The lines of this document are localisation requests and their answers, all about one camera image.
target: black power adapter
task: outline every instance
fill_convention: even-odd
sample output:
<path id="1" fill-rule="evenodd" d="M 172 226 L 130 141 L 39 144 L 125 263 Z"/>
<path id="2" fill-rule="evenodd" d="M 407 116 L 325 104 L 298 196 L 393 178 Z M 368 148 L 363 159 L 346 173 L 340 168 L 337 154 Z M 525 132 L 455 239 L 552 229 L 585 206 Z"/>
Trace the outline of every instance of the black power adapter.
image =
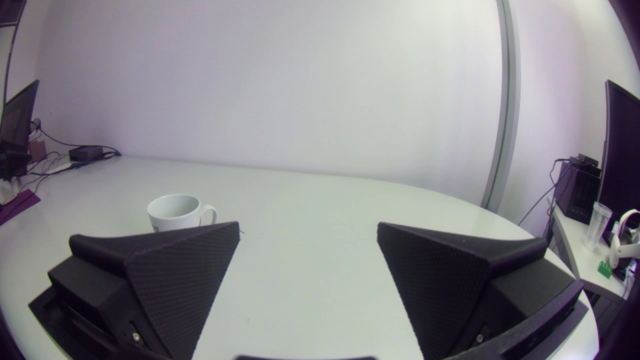
<path id="1" fill-rule="evenodd" d="M 103 156 L 102 146 L 80 146 L 69 150 L 69 160 L 75 162 L 98 160 Z"/>

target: green block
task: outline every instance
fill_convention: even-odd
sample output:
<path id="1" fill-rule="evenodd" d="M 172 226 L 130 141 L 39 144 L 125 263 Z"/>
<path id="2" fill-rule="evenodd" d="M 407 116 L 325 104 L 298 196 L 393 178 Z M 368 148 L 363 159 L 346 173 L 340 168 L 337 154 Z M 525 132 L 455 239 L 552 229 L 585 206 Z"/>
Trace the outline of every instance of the green block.
<path id="1" fill-rule="evenodd" d="M 604 277 L 608 279 L 611 277 L 612 269 L 611 269 L 611 266 L 609 266 L 609 264 L 605 263 L 604 261 L 601 261 L 600 264 L 598 265 L 598 272 L 604 275 Z"/>

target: purple mat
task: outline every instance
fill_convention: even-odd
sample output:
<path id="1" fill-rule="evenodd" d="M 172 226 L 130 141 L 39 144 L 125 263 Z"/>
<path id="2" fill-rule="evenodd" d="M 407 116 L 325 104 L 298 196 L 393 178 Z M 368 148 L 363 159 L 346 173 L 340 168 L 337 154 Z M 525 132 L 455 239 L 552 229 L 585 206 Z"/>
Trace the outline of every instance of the purple mat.
<path id="1" fill-rule="evenodd" d="M 0 225 L 11 220 L 15 215 L 22 213 L 40 202 L 40 198 L 34 194 L 31 190 L 24 190 L 19 193 L 15 199 L 11 200 L 7 205 L 4 205 L 2 211 L 0 211 Z"/>

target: desk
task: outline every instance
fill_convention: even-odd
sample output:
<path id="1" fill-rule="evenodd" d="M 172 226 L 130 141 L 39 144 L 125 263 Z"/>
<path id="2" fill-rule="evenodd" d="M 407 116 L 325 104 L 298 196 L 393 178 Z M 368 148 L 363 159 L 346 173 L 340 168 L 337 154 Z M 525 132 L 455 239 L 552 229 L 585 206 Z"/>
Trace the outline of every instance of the desk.
<path id="1" fill-rule="evenodd" d="M 194 359 L 238 354 L 422 359 L 376 242 L 380 221 L 500 239 L 531 235 L 441 193 L 349 177 L 117 158 L 44 181 L 42 201 L 0 227 L 0 304 L 28 359 L 63 359 L 28 309 L 70 255 L 68 237 L 151 231 L 147 204 L 190 193 L 244 232 Z M 569 270 L 551 251 L 545 255 Z M 580 301 L 588 304 L 584 294 Z M 592 359 L 593 312 L 553 355 Z"/>
<path id="2" fill-rule="evenodd" d="M 551 205 L 551 197 L 547 197 L 547 202 Z M 628 294 L 625 294 L 625 283 L 615 275 L 607 279 L 598 272 L 600 262 L 609 259 L 609 246 L 604 239 L 600 238 L 593 252 L 582 246 L 588 227 L 566 217 L 556 206 L 547 237 L 552 239 L 550 248 L 569 266 L 576 278 L 584 281 L 584 289 L 593 293 L 590 303 L 598 332 L 606 334 Z"/>

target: clear plastic cup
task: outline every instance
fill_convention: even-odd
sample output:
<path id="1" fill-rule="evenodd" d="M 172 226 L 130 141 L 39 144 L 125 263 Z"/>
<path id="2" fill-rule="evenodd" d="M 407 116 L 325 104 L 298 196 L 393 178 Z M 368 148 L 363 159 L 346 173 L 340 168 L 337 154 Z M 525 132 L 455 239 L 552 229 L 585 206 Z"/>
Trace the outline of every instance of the clear plastic cup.
<path id="1" fill-rule="evenodd" d="M 589 251 L 595 249 L 605 226 L 607 226 L 609 222 L 609 218 L 611 218 L 611 210 L 599 202 L 594 202 L 591 221 L 589 222 L 589 228 L 587 229 L 587 235 L 585 235 L 583 243 L 584 247 L 589 249 Z"/>

